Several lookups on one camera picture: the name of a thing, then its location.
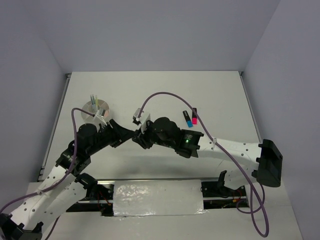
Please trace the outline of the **green clear pen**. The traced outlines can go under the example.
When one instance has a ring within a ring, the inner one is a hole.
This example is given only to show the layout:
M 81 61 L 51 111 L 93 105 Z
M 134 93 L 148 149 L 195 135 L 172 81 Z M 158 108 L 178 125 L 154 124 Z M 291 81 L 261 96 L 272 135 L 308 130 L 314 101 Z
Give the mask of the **green clear pen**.
M 95 112 L 96 111 L 96 102 L 95 102 L 95 97 L 93 94 L 90 95 L 90 101 L 91 101 L 92 111 Z

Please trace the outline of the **yellow clear pen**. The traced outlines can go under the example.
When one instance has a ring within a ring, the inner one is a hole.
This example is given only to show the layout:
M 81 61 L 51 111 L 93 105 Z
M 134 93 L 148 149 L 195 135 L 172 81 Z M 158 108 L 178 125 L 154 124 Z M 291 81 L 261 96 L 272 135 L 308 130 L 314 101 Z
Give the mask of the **yellow clear pen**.
M 96 111 L 100 109 L 98 95 L 95 95 L 95 107 Z

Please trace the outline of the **blue capped black highlighter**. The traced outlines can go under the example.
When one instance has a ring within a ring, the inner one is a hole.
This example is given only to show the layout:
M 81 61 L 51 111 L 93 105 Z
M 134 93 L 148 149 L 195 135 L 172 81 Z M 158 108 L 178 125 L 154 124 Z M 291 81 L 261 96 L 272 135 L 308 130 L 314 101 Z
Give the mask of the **blue capped black highlighter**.
M 186 122 L 187 126 L 189 128 L 192 128 L 193 127 L 193 123 L 192 123 L 192 120 L 191 120 L 188 112 L 186 110 L 184 110 L 182 113 L 183 113 L 183 116 L 184 116 L 184 119 L 185 119 L 185 122 Z

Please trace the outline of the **pink capped black highlighter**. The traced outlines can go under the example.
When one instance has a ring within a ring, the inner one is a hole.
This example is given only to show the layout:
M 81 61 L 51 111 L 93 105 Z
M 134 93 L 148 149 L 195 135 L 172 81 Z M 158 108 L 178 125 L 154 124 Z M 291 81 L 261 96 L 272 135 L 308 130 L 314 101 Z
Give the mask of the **pink capped black highlighter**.
M 193 108 L 192 111 L 192 124 L 197 125 L 198 124 L 198 117 L 197 117 L 197 108 Z

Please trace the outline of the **blue clear pen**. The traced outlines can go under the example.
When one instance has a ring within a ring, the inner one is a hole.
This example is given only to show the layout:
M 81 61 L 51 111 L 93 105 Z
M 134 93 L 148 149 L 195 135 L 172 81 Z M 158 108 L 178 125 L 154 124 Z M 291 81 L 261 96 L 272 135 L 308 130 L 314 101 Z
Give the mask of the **blue clear pen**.
M 97 111 L 96 99 L 95 99 L 95 96 L 93 94 L 91 95 L 91 106 L 92 106 L 92 111 L 96 112 Z

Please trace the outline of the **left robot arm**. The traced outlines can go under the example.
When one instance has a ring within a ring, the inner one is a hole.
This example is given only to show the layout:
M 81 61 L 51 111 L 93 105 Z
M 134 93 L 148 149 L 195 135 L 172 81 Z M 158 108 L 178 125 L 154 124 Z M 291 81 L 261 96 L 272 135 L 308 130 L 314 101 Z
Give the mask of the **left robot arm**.
M 40 240 L 73 204 L 97 196 L 97 180 L 84 173 L 91 156 L 108 146 L 116 148 L 133 136 L 134 131 L 114 120 L 99 129 L 91 123 L 81 125 L 37 190 L 20 197 L 21 205 L 11 213 L 0 214 L 0 236 L 4 240 Z

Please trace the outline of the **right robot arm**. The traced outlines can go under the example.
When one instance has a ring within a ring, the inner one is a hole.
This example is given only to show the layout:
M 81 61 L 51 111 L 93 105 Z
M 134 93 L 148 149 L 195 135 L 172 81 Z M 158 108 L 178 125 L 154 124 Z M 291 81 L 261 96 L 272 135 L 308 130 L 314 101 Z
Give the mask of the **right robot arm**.
M 151 121 L 135 117 L 139 126 L 133 141 L 144 149 L 153 145 L 170 148 L 184 158 L 213 158 L 236 164 L 234 170 L 222 170 L 217 184 L 218 192 L 230 195 L 247 180 L 266 187 L 281 186 L 283 155 L 271 140 L 245 143 L 213 138 L 199 131 L 181 129 L 167 117 Z

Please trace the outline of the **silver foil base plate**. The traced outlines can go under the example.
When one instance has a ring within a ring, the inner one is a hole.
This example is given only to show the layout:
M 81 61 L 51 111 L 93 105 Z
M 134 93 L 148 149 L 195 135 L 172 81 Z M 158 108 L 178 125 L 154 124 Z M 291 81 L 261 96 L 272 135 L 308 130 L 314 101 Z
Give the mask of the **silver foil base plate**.
M 113 214 L 118 217 L 186 216 L 203 214 L 201 181 L 117 181 Z

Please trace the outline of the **black mounting rail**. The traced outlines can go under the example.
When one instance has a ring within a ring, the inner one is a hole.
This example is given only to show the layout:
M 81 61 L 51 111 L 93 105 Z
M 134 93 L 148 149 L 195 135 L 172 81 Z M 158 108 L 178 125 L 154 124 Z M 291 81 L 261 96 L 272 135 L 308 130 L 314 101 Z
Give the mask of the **black mounting rail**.
M 217 179 L 202 179 L 200 191 L 202 193 L 203 206 L 205 210 L 235 208 L 247 208 L 247 193 L 244 186 L 236 190 L 227 187 L 218 187 Z M 103 217 L 113 217 L 113 200 L 115 195 L 115 182 L 99 180 L 97 184 L 87 190 L 85 197 L 69 209 L 68 213 L 96 212 Z

